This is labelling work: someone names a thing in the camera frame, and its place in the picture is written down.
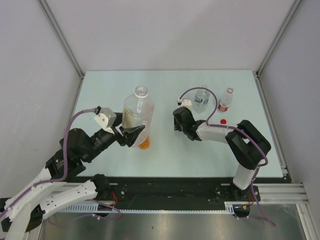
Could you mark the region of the square bottle white cap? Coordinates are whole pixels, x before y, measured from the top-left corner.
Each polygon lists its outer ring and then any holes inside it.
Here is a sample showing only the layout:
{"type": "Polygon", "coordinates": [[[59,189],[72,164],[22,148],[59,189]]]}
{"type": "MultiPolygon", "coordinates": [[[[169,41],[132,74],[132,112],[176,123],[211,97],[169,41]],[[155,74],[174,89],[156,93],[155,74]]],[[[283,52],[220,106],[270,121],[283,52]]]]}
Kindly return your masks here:
{"type": "Polygon", "coordinates": [[[137,86],[134,93],[125,98],[123,102],[121,126],[125,130],[142,125],[144,126],[144,129],[134,141],[133,146],[138,146],[147,139],[154,108],[154,103],[145,86],[137,86]]]}

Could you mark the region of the water bottle blue cap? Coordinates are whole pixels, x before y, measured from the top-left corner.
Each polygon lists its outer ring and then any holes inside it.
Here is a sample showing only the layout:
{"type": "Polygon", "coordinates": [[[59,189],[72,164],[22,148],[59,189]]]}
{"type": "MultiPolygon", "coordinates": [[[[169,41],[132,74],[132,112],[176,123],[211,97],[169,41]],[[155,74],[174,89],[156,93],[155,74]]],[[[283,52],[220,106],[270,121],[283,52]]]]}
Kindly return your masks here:
{"type": "Polygon", "coordinates": [[[210,99],[210,92],[206,90],[207,87],[207,85],[203,85],[202,88],[199,88],[196,91],[193,108],[198,114],[201,114],[207,110],[210,99]]]}

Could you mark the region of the red bottle cap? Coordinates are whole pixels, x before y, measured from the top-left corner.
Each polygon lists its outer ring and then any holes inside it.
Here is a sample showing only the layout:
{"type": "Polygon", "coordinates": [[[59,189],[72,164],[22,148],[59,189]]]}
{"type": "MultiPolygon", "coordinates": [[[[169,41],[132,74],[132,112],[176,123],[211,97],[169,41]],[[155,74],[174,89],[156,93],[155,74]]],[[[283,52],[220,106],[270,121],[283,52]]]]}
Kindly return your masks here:
{"type": "Polygon", "coordinates": [[[225,119],[221,119],[221,120],[220,120],[220,123],[221,123],[222,125],[226,125],[226,124],[227,124],[227,121],[226,121],[225,119]]]}

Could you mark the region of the clear bottle red label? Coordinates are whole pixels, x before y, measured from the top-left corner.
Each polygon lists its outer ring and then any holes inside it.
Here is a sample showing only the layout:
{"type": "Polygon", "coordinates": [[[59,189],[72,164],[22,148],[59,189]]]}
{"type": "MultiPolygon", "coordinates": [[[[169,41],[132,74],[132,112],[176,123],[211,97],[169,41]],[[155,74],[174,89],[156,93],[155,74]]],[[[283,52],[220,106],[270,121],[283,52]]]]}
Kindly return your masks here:
{"type": "Polygon", "coordinates": [[[234,88],[233,87],[228,87],[226,91],[223,93],[222,97],[220,98],[218,102],[218,110],[221,112],[226,112],[233,100],[233,93],[234,93],[234,88]]]}

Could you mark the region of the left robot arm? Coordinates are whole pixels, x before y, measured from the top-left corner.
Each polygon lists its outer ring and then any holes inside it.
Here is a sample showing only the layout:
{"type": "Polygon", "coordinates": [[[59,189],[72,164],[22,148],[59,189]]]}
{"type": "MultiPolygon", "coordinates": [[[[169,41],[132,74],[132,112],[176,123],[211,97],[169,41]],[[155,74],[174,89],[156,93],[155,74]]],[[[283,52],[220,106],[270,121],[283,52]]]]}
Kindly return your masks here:
{"type": "Polygon", "coordinates": [[[74,188],[53,192],[72,180],[99,154],[113,143],[131,147],[141,132],[143,124],[124,128],[123,114],[110,108],[89,108],[77,112],[69,120],[58,150],[41,169],[36,178],[11,198],[1,198],[1,229],[9,234],[24,234],[38,227],[43,220],[56,212],[82,201],[101,201],[111,193],[111,185],[104,174],[96,174],[74,188]],[[74,120],[83,114],[94,113],[100,129],[88,136],[81,128],[71,128],[74,120]]]}

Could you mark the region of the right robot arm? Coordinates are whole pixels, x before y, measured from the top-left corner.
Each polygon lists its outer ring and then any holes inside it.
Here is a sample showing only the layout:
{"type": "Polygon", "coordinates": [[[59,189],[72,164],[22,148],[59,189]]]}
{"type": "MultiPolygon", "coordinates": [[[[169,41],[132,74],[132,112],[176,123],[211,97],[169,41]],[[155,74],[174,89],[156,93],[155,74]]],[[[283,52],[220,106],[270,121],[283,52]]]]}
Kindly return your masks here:
{"type": "Polygon", "coordinates": [[[249,120],[235,126],[195,120],[191,110],[184,106],[173,111],[173,119],[174,130],[184,133],[191,141],[214,141],[230,147],[238,168],[229,194],[237,201],[247,197],[260,167],[269,163],[267,154],[272,148],[260,131],[249,120]]]}

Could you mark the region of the small orange bottle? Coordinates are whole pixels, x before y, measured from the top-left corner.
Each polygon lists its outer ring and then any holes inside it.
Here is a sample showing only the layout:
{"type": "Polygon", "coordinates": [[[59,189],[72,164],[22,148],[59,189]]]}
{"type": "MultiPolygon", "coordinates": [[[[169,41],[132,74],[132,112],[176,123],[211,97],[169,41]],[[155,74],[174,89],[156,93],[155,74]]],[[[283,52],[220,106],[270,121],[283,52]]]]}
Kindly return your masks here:
{"type": "Polygon", "coordinates": [[[140,149],[146,150],[150,147],[150,137],[147,136],[146,139],[138,145],[140,149]]]}

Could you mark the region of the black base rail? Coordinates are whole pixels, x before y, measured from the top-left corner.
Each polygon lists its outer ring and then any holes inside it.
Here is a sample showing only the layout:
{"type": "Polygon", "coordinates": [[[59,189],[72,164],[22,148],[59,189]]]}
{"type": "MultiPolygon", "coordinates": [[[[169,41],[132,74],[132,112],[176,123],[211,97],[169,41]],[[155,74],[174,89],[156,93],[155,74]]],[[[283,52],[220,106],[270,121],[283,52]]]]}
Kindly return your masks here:
{"type": "Polygon", "coordinates": [[[240,205],[261,199],[256,186],[234,199],[230,177],[108,177],[108,181],[104,200],[116,200],[121,210],[212,211],[224,209],[226,202],[240,205]]]}

